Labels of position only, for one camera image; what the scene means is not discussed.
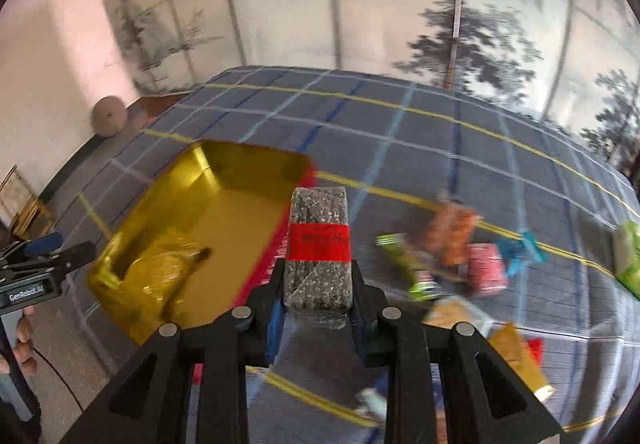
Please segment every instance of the yellow snack package in box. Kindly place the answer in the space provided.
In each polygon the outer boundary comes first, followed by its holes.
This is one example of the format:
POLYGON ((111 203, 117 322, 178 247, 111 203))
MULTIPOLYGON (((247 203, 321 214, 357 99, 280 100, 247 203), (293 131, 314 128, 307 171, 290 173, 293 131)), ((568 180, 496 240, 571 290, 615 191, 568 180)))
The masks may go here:
POLYGON ((137 257, 121 281, 92 287, 108 287, 100 294, 114 308, 114 321, 138 344, 164 322, 172 321, 173 299, 209 249, 174 228, 167 228, 137 257))
POLYGON ((507 323, 488 337, 487 341, 509 363, 522 382, 529 386, 540 402, 544 402, 555 392, 556 389, 546 380, 545 374, 536 364, 529 345, 513 323, 507 323))

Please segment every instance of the snack with red label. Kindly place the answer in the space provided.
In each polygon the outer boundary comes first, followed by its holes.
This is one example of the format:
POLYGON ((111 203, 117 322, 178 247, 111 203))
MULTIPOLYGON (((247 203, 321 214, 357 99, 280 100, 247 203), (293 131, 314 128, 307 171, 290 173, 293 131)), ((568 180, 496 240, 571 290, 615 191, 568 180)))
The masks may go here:
POLYGON ((291 199, 283 300, 297 319, 342 328, 353 303, 343 187, 296 188, 291 199))
POLYGON ((471 243, 468 246, 469 264, 466 281, 475 292, 496 294, 507 287, 509 280, 504 262, 495 243, 471 243))

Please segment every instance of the wall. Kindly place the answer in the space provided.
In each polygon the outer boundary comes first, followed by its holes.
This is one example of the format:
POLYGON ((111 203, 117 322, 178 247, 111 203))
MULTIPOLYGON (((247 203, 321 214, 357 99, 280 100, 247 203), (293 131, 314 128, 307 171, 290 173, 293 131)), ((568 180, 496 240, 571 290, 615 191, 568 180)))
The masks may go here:
MULTIPOLYGON (((145 93, 236 64, 342 68, 443 87, 456 0, 105 0, 145 93)), ((626 0, 462 0, 453 89, 623 163, 638 151, 640 27, 626 0)))
POLYGON ((92 136, 100 98, 137 98, 102 0, 7 0, 0 81, 0 175, 18 164, 36 192, 92 136))

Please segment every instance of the metal bolt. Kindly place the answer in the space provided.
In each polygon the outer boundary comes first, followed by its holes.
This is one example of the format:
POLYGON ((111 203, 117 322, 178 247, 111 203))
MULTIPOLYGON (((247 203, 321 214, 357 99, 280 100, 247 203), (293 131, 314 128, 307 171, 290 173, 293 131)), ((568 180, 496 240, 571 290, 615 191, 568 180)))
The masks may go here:
POLYGON ((231 311, 231 315, 236 319, 247 319, 251 315, 251 309, 246 305, 240 305, 231 311))
POLYGON ((456 325, 456 332, 461 336, 472 336, 475 331, 476 328, 471 323, 463 322, 456 325))
POLYGON ((399 319, 402 311, 397 307, 385 307, 382 311, 382 317, 385 319, 399 319))
POLYGON ((176 325, 175 323, 165 323, 160 327, 158 332, 160 332, 160 335, 162 337, 170 338, 171 336, 174 336, 175 334, 177 334, 178 325, 176 325))

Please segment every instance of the gray checkered fabric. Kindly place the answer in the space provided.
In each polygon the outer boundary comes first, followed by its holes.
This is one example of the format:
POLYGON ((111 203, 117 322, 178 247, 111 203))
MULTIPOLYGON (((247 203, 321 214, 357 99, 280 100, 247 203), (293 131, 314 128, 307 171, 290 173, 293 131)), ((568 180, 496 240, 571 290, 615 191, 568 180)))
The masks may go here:
MULTIPOLYGON (((636 216, 577 170, 626 202, 633 190, 615 169, 567 138, 489 104, 406 81, 306 68, 244 66, 212 82, 272 88, 200 88, 150 127, 190 138, 242 141, 309 154, 319 170, 368 186, 434 201, 447 189, 511 231, 529 230, 544 243, 612 269, 612 226, 636 216), (273 87, 299 88, 298 92, 273 87), (426 110, 511 138, 558 164, 484 131, 413 113, 307 91, 340 92, 426 110)), ((158 174, 184 148, 173 138, 141 133, 84 189, 116 229, 158 174)), ((380 233, 424 227, 430 213, 402 201, 348 189, 353 253, 366 280, 390 297, 403 278, 373 247, 380 233)), ((105 245, 78 201, 57 224, 67 244, 105 245)), ((476 241, 495 239, 477 230, 476 241)), ((495 297, 472 301, 496 320, 514 320, 527 337, 543 338, 543 369, 557 391, 546 406, 569 430, 568 442, 596 442, 617 419, 640 380, 640 305, 611 276, 560 255, 530 265, 495 297)), ((133 344, 86 289, 86 269, 65 295, 98 356, 114 373, 133 344)), ((287 322, 275 373, 332 402, 355 406, 354 395, 383 370, 365 370, 348 331, 299 329, 287 322)), ((366 442, 371 428, 336 418, 266 384, 248 379, 253 442, 366 442)))

